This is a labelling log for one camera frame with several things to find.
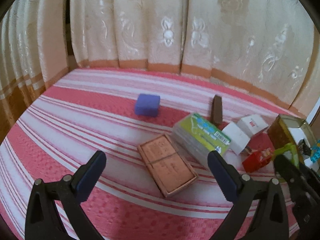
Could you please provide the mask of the teal patterned small box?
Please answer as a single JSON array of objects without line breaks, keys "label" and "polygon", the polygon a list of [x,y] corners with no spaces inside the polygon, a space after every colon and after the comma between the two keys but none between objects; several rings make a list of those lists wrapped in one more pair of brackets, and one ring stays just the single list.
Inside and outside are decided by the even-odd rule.
[{"label": "teal patterned small box", "polygon": [[316,163],[319,158],[320,158],[320,140],[318,139],[317,142],[311,146],[310,160],[313,163]]}]

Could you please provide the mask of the lime green small box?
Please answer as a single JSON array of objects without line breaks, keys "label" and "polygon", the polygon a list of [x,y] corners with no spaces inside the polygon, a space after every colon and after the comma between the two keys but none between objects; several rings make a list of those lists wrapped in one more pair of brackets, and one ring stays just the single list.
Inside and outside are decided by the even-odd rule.
[{"label": "lime green small box", "polygon": [[295,167],[299,167],[299,155],[296,145],[288,143],[281,148],[274,150],[272,155],[272,161],[278,156],[284,155]]}]

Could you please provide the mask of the small red box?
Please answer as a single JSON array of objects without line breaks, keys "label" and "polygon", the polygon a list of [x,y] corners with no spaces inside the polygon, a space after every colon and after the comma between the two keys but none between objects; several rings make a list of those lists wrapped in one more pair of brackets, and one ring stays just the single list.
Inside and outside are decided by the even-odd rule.
[{"label": "small red box", "polygon": [[247,173],[252,173],[268,165],[272,155],[270,148],[255,151],[242,162],[242,165]]}]

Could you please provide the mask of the white power adapter cube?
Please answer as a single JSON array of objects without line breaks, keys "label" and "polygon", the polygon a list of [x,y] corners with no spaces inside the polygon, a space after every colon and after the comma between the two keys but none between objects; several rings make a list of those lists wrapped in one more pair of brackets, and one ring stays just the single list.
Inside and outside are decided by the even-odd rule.
[{"label": "white power adapter cube", "polygon": [[250,141],[250,137],[234,122],[225,126],[222,132],[231,140],[230,149],[236,155],[239,155]]}]

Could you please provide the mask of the copper pink rectangular tin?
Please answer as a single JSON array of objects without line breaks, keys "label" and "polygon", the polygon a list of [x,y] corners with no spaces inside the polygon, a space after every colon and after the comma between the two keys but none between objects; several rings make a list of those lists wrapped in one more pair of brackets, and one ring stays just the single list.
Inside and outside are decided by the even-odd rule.
[{"label": "copper pink rectangular tin", "polygon": [[181,192],[199,178],[165,133],[138,145],[137,150],[165,198]]}]

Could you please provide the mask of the green labelled clear plastic box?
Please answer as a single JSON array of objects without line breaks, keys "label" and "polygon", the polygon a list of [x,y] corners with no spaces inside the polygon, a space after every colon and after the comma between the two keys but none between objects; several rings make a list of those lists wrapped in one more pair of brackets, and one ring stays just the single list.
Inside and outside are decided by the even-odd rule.
[{"label": "green labelled clear plastic box", "polygon": [[172,137],[206,169],[209,152],[223,155],[231,145],[231,139],[199,113],[191,113],[177,122]]}]

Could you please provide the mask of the dark brown long bar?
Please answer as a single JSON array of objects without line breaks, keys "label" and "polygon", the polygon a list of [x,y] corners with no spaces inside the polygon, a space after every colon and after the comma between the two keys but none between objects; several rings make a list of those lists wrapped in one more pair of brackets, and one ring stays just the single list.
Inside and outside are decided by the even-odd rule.
[{"label": "dark brown long bar", "polygon": [[212,107],[210,112],[210,122],[215,126],[219,126],[223,122],[222,114],[222,98],[215,95],[212,100]]}]

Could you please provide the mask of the black ribbed heat sink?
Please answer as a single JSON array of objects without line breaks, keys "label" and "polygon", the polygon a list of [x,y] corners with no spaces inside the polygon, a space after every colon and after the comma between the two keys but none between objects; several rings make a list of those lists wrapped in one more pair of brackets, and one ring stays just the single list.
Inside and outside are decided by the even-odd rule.
[{"label": "black ribbed heat sink", "polygon": [[298,143],[299,152],[303,155],[310,156],[312,154],[311,148],[307,145],[304,139]]}]

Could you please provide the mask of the gold metal tin tray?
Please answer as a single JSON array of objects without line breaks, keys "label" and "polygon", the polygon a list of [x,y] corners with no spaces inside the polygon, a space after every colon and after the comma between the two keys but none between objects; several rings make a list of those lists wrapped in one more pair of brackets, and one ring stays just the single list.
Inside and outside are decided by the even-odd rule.
[{"label": "gold metal tin tray", "polygon": [[301,154],[298,149],[298,143],[302,139],[305,140],[310,148],[317,142],[317,139],[306,120],[280,114],[268,128],[267,135],[274,146],[274,150],[281,148],[288,143],[292,143],[296,145],[299,155],[299,164],[303,163],[315,172],[319,171],[319,162],[313,163],[310,160],[310,156]]}]

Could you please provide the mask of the white box red logo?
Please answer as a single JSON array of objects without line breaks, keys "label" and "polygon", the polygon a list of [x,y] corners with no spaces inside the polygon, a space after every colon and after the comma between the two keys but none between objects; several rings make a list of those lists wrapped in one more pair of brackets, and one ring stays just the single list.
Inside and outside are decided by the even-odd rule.
[{"label": "white box red logo", "polygon": [[267,122],[258,114],[245,116],[236,124],[249,138],[256,136],[268,128]]}]

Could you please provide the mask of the red white striped bedspread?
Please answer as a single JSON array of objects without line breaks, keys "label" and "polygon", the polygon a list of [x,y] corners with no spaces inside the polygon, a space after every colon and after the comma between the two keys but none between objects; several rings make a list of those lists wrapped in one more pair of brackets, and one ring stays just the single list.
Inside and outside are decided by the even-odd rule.
[{"label": "red white striped bedspread", "polygon": [[[135,114],[139,94],[161,97],[156,117]],[[272,103],[183,76],[123,69],[76,69],[37,98],[1,143],[1,216],[18,239],[36,179],[73,174],[97,150],[106,168],[82,208],[105,239],[209,239],[231,209],[210,172],[164,198],[137,146],[190,113],[208,116],[215,95],[223,119],[251,114],[272,123],[286,110]]]}]

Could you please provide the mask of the cream floral curtain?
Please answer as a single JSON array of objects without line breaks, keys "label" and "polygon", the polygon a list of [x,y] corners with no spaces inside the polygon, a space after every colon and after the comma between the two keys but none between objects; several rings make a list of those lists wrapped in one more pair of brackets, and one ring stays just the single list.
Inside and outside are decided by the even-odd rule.
[{"label": "cream floral curtain", "polygon": [[1,0],[1,137],[75,67],[200,77],[309,116],[319,0]]}]

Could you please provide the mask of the blue small box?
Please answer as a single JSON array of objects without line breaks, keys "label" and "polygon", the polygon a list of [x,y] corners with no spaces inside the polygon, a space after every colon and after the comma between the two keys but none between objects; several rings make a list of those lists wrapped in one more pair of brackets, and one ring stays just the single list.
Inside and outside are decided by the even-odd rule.
[{"label": "blue small box", "polygon": [[135,103],[135,114],[156,117],[159,112],[161,97],[152,94],[139,94]]}]

